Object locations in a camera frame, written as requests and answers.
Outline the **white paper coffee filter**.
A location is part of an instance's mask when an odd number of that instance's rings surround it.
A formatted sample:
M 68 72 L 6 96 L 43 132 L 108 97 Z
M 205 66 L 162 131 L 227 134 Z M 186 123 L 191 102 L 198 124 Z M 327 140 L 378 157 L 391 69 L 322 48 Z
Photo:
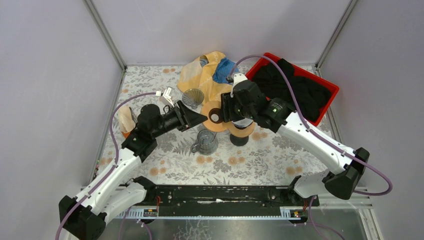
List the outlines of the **white paper coffee filter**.
M 247 128 L 248 126 L 250 126 L 252 123 L 254 123 L 254 121 L 251 120 L 251 119 L 244 118 L 244 119 L 241 119 L 241 120 L 233 121 L 232 123 L 237 128 L 244 129 L 244 128 Z

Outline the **dark glass carafe red rim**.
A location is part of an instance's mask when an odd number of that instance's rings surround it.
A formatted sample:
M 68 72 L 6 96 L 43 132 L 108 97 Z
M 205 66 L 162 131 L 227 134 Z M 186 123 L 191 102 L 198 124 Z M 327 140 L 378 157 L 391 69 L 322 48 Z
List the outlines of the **dark glass carafe red rim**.
M 239 137 L 239 136 L 236 136 L 236 135 L 231 133 L 229 135 L 229 140 L 234 146 L 242 147 L 242 146 L 245 146 L 248 143 L 249 135 L 244 136 L 244 137 Z

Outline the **wooden ring holder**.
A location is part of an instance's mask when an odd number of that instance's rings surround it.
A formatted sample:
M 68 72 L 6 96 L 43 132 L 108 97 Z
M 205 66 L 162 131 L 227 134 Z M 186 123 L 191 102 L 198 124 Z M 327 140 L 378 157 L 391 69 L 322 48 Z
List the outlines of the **wooden ring holder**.
M 205 103 L 200 113 L 207 117 L 203 125 L 208 130 L 220 133 L 228 129 L 228 123 L 224 122 L 221 112 L 221 102 L 214 100 Z
M 254 131 L 255 125 L 256 125 L 256 123 L 254 122 L 246 128 L 238 128 L 238 127 L 234 126 L 233 122 L 231 121 L 231 122 L 228 122 L 226 124 L 226 127 L 231 134 L 233 134 L 237 137 L 245 137 L 247 135 L 250 135 Z

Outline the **clear glass pitcher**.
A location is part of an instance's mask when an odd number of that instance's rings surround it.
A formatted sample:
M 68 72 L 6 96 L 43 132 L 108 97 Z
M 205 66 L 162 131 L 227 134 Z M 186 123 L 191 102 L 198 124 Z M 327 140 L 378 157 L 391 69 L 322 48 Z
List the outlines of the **clear glass pitcher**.
M 218 145 L 217 133 L 202 129 L 197 134 L 196 141 L 191 146 L 190 151 L 201 155 L 211 155 L 217 150 Z

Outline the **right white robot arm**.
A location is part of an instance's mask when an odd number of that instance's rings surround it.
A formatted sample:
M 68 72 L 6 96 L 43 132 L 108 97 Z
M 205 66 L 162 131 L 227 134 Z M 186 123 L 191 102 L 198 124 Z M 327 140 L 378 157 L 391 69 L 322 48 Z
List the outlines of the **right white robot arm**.
M 329 193 L 349 200 L 364 173 L 369 152 L 354 150 L 327 136 L 313 125 L 306 125 L 294 106 L 280 98 L 268 100 L 256 83 L 243 80 L 230 92 L 221 94 L 224 122 L 251 120 L 262 128 L 287 137 L 319 159 L 327 169 L 296 177 L 287 191 L 287 201 L 301 205 L 313 195 Z

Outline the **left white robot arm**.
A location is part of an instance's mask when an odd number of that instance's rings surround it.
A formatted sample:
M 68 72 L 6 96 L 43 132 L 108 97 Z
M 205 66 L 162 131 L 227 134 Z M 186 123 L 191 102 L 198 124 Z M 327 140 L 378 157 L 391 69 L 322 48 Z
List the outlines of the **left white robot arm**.
M 208 120 L 208 117 L 186 107 L 182 101 L 165 114 L 155 104 L 147 104 L 137 116 L 135 128 L 116 151 L 114 161 L 76 196 L 64 196 L 59 202 L 60 225 L 55 239 L 63 229 L 79 240 L 97 240 L 107 224 L 130 206 L 152 204 L 155 192 L 140 183 L 131 183 L 114 194 L 123 178 L 157 147 L 156 138 L 174 129 L 184 132 Z

